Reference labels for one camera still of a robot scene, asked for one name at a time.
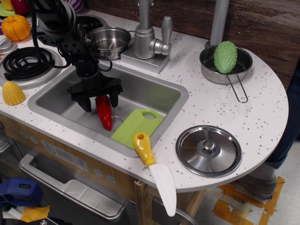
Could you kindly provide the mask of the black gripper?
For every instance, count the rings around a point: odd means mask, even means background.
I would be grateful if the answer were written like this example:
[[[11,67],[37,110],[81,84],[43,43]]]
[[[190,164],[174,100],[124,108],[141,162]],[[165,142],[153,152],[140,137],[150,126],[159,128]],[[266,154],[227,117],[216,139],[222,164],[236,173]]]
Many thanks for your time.
[[[89,98],[102,95],[109,95],[113,108],[119,104],[118,95],[123,91],[121,80],[97,74],[91,78],[83,79],[67,88],[67,93],[85,111],[91,112],[91,101]]]

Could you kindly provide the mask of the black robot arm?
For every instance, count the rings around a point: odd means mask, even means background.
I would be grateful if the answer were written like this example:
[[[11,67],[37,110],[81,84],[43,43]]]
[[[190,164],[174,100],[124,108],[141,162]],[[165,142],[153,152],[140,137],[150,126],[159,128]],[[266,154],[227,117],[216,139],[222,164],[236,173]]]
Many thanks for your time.
[[[112,107],[118,105],[118,95],[123,91],[121,80],[103,75],[98,66],[98,49],[78,21],[76,12],[63,0],[29,0],[32,19],[32,39],[36,52],[50,67],[38,42],[56,47],[66,61],[66,67],[76,68],[80,81],[67,89],[72,100],[86,112],[91,112],[91,97],[108,95]]]

